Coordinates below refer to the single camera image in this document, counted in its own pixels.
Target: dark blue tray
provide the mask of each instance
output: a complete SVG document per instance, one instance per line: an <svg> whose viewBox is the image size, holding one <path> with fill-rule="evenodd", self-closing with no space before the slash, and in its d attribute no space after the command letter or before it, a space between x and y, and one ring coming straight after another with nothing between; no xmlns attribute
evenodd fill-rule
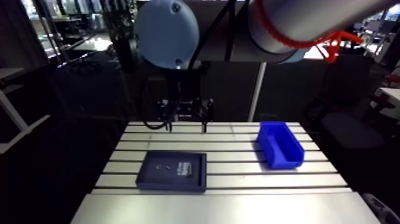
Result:
<svg viewBox="0 0 400 224"><path fill-rule="evenodd" d="M284 122L261 122L257 141L271 169L292 169L304 161L304 149Z"/></svg>
<svg viewBox="0 0 400 224"><path fill-rule="evenodd" d="M205 153L148 151L136 178L142 190L194 191L206 190Z"/></svg>

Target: black cable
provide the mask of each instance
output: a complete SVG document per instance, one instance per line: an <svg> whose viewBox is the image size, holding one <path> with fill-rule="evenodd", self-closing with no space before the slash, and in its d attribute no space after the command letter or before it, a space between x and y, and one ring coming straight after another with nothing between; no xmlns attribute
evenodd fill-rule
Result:
<svg viewBox="0 0 400 224"><path fill-rule="evenodd" d="M224 61L230 61L230 56L232 54L233 43L235 41L235 20L235 5L233 4L229 8L228 32Z"/></svg>
<svg viewBox="0 0 400 224"><path fill-rule="evenodd" d="M195 50L195 52L193 53L192 58L190 59L189 65L187 67L187 71L191 71L193 69L193 66L195 64L195 61L197 59L197 56L199 55L201 49L203 48L203 46L205 45L208 37L210 36L211 32L213 32L215 30L215 28L218 26L218 24L221 22L222 18L225 16L225 14L228 12L228 10L230 8L232 8L232 6L235 4L236 0L229 0L228 3L224 6L224 8L218 13L218 15L216 16L216 18L214 19L214 21L211 23L211 25L209 26L209 28L205 31L203 37L200 39L199 44L197 45L197 48ZM146 119L144 119L144 113L142 112L142 92L144 90L144 87L147 86L147 82L148 80L146 80L146 82L143 83L143 85L140 87L139 90L139 99L137 101L137 106L138 106L138 110L140 112L140 116L142 118L143 124L149 128L149 129L161 129L163 127L165 127L168 123L171 123L174 116L176 115L178 109L179 109L179 105L182 102L183 99L183 93L184 93L184 89L182 89L179 93L179 97L178 100L176 102L176 105L173 107L174 109L171 110L171 113L167 116L167 119L165 119L160 125L150 125Z"/></svg>

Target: office desk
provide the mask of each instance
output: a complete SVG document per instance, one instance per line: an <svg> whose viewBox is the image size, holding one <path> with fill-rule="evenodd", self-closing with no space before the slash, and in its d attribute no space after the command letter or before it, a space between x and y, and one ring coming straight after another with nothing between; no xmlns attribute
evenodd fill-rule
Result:
<svg viewBox="0 0 400 224"><path fill-rule="evenodd" d="M391 98L397 100L400 104L400 89L393 88L380 88L385 94L389 95Z"/></svg>
<svg viewBox="0 0 400 224"><path fill-rule="evenodd" d="M200 123L174 123L169 133L130 122L72 223L378 224L300 124L286 124L305 150L297 169L265 166L259 123L210 123L201 134ZM148 150L207 153L205 193L137 189Z"/></svg>
<svg viewBox="0 0 400 224"><path fill-rule="evenodd" d="M13 74L16 74L23 69L21 68L8 68L8 69L0 69L0 79L3 79L7 76L11 76ZM8 100L8 98L5 95L5 91L0 89L0 106L5 110L5 112L9 115L11 120L15 123L15 125L21 130L21 132L15 136L10 142L6 143L0 143L0 154L6 152L9 148L11 148L15 143L17 143L22 137L25 135L29 134L36 126L44 122L49 115L46 115L39 119L38 121L34 122L32 125L27 125L24 119L20 116L18 111L14 108L14 106L11 104L11 102Z"/></svg>

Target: glass wall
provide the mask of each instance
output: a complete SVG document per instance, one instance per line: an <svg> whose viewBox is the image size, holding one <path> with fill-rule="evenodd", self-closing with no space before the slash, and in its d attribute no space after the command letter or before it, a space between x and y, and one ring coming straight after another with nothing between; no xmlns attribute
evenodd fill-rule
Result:
<svg viewBox="0 0 400 224"><path fill-rule="evenodd" d="M400 15L400 4L394 5L387 11L385 20L388 21L397 21Z"/></svg>

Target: blue plastic bin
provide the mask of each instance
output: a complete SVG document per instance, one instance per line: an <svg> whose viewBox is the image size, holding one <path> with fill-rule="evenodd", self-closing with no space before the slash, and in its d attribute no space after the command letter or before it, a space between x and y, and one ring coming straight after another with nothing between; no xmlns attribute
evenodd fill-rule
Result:
<svg viewBox="0 0 400 224"><path fill-rule="evenodd" d="M271 169L293 169L304 161L304 149L284 122L261 122L257 141Z"/></svg>

